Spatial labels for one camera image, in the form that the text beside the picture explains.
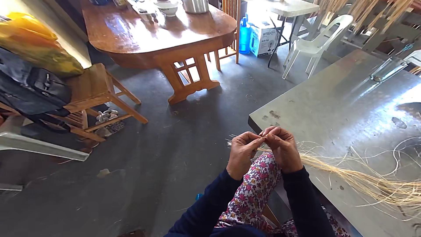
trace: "cardboard box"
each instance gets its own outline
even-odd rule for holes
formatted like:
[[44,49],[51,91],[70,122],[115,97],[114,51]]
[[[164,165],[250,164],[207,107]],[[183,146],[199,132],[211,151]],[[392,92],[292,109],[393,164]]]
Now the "cardboard box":
[[272,54],[277,40],[275,26],[269,17],[263,14],[258,17],[249,16],[251,25],[250,51],[257,57]]

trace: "hand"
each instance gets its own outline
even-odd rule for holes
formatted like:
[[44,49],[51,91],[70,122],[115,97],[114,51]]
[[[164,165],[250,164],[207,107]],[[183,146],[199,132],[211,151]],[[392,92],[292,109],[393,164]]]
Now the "hand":
[[303,168],[297,143],[290,132],[281,127],[271,126],[262,131],[260,136],[265,137],[266,144],[272,149],[275,161],[285,174]]
[[265,141],[264,138],[245,132],[232,139],[226,170],[235,180],[241,180],[251,166],[251,159],[256,155],[257,148]]

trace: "glass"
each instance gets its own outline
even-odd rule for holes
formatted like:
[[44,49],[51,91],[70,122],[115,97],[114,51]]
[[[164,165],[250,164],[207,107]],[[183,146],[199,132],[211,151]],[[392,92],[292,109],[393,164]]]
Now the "glass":
[[378,66],[378,68],[371,73],[369,78],[377,82],[383,82],[391,78],[407,65],[408,63],[398,57],[390,57],[384,61],[383,64]]

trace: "dark blue sleeve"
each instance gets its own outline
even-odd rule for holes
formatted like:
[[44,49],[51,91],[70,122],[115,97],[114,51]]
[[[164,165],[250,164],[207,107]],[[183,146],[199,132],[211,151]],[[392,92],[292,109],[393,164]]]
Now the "dark blue sleeve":
[[206,187],[204,195],[187,209],[168,233],[209,236],[241,183],[242,180],[231,178],[224,170]]
[[282,178],[298,236],[335,237],[306,169],[303,167],[290,174],[282,173]]

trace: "scissors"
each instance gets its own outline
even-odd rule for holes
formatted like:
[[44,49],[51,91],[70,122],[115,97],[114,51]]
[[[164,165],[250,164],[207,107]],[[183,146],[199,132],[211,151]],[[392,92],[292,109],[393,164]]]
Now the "scissors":
[[414,43],[409,43],[409,44],[405,45],[405,47],[403,47],[403,49],[401,51],[399,51],[399,53],[395,54],[395,56],[402,53],[403,51],[407,51],[408,49],[411,49],[413,47],[413,45],[414,45]]

